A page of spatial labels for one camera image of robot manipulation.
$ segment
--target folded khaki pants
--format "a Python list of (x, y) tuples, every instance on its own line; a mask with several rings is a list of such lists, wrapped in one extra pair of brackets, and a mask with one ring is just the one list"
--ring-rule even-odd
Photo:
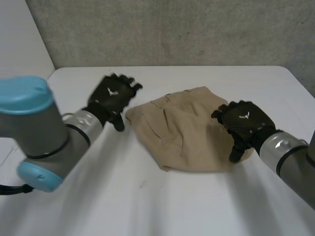
[[(230, 171), (234, 141), (211, 113), (227, 101), (207, 87), (165, 95), (127, 111), (139, 141), (163, 170)], [(242, 160), (249, 158), (247, 150)]]

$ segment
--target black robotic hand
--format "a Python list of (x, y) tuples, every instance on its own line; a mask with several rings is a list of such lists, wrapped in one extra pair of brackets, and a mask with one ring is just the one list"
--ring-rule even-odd
[(137, 91), (142, 89), (141, 84), (131, 86), (133, 82), (134, 78), (126, 75), (105, 76), (90, 96), (88, 106), (84, 110), (94, 114), (102, 125), (109, 121), (117, 131), (123, 131), (125, 125), (121, 112)]
[(255, 135), (260, 130), (267, 130), (268, 134), (276, 132), (273, 121), (252, 102), (240, 101), (231, 102), (228, 106), (221, 105), (211, 117), (223, 124), (234, 139), (234, 147), (229, 157), (231, 162), (238, 162), (246, 149), (259, 146), (259, 138), (255, 138)]

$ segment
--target white wall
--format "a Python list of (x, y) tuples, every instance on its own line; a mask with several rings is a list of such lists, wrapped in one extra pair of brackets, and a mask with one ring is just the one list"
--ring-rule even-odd
[[(25, 1), (0, 0), (0, 78), (37, 75), (48, 79), (54, 71)], [(11, 139), (0, 139), (0, 166), (15, 148)]]

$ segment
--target blue joint cap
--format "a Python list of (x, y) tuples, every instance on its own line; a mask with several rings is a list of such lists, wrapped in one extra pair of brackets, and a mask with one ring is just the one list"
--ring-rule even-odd
[(17, 173), (26, 184), (44, 192), (53, 192), (63, 182), (59, 175), (26, 161), (21, 162)]
[(0, 113), (30, 115), (46, 110), (54, 103), (47, 81), (37, 76), (0, 80)]

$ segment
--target robotic arm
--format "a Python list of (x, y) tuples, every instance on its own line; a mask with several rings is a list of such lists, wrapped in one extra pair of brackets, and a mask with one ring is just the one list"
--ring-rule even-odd
[[(63, 122), (47, 82), (39, 77), (0, 81), (0, 137), (16, 140), (27, 156), (17, 169), (26, 184), (0, 185), (0, 195), (52, 192), (63, 182), (106, 122), (124, 130), (120, 113), (142, 88), (133, 78), (112, 74), (102, 79), (87, 107)], [(277, 130), (272, 120), (251, 102), (231, 102), (214, 111), (234, 139), (229, 160), (238, 162), (255, 148), (261, 160), (315, 209), (315, 134), (310, 145)]]
[(231, 102), (212, 113), (234, 139), (231, 162), (255, 148), (260, 159), (306, 203), (315, 209), (315, 133), (310, 145), (277, 130), (272, 120), (252, 102)]
[(0, 81), (0, 137), (16, 140), (26, 155), (17, 168), (25, 185), (1, 186), (0, 194), (52, 192), (63, 182), (106, 122), (117, 131), (125, 126), (124, 107), (142, 88), (133, 78), (112, 74), (102, 79), (87, 107), (63, 122), (47, 82), (39, 77)]

